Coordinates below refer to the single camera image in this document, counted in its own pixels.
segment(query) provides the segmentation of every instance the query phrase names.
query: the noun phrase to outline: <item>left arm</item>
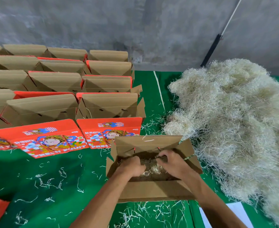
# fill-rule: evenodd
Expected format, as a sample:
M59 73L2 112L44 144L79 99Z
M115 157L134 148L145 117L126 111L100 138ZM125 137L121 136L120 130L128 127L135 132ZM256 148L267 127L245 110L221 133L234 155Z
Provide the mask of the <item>left arm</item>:
M131 177L145 171L139 157L128 158L89 202L70 228L107 228L118 199Z

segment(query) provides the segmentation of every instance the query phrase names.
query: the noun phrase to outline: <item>gray wall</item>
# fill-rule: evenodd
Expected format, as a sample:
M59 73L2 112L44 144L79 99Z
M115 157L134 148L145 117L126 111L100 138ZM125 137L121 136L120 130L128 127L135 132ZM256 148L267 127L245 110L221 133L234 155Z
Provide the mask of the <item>gray wall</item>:
M0 44L127 50L137 69L199 67L238 0L0 0ZM279 68L279 0L243 0L212 59Z

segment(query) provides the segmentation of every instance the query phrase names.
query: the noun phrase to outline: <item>green mat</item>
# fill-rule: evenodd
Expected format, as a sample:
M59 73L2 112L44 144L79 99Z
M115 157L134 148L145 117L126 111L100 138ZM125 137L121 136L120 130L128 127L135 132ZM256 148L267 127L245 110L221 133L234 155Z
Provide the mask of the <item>green mat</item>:
M136 71L134 85L142 84L147 118L141 135L159 134L163 115L175 107L168 91L180 72ZM16 149L0 151L0 199L11 201L0 220L2 227L66 228L106 181L105 163L109 150L83 149L34 159ZM213 180L211 171L201 175L225 201L230 202ZM257 208L243 204L252 224L273 227ZM115 208L110 227L204 227L195 201L123 203Z

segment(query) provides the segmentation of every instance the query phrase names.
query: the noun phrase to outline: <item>right hand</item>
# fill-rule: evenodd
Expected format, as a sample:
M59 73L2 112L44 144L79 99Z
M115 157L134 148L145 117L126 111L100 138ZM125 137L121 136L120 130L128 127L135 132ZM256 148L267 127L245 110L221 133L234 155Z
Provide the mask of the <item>right hand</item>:
M170 175L183 180L189 174L196 172L181 158L181 156L172 150L163 150L158 156L167 156L168 162L157 158L157 163L161 165Z

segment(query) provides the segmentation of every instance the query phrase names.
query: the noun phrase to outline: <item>white cord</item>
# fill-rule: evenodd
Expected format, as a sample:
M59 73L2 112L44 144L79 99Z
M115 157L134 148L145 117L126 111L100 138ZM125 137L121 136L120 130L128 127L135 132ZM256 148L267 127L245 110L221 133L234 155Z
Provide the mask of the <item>white cord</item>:
M153 73L154 73L155 79L157 80L157 86L159 87L160 100L162 101L162 104L163 104L163 107L164 107L164 111L166 111L166 110L165 110L164 101L163 101L163 97L162 97L162 93L161 93L161 91L160 91L160 84L159 84L159 82L158 82L157 75L156 75L155 71L153 71Z
M225 32L225 30L226 30L226 28L227 28L228 24L230 23L230 20L233 18L234 13L236 12L236 10L237 10L237 8L238 8L238 6L239 6L239 4L240 4L240 2L241 2L241 1L242 1L242 0L239 0L239 2L238 2L238 4L237 4L237 6L235 7L235 9L234 9L234 11L233 11L232 15L230 16L230 18L229 18L229 20L228 20L228 23L226 24L226 26L225 26L224 30L223 30L223 31L222 31L222 33L221 33L221 37L223 37L223 34L224 34L224 32Z

